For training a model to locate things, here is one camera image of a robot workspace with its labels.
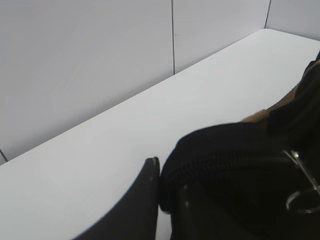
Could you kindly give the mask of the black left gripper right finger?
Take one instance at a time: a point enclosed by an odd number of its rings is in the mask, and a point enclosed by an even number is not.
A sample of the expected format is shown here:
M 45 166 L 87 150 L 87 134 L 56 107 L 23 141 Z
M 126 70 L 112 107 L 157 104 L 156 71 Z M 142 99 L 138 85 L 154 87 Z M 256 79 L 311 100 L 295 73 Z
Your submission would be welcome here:
M 249 240 L 250 233 L 206 195 L 199 185 L 184 185 L 171 213 L 172 240 Z

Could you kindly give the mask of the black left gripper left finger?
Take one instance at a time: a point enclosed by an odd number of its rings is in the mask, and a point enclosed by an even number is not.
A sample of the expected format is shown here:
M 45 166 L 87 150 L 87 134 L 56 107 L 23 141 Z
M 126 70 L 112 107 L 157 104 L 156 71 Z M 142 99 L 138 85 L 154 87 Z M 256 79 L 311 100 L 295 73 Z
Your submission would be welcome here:
M 154 240 L 158 219 L 159 176 L 159 159 L 146 159 L 125 195 L 76 239 Z

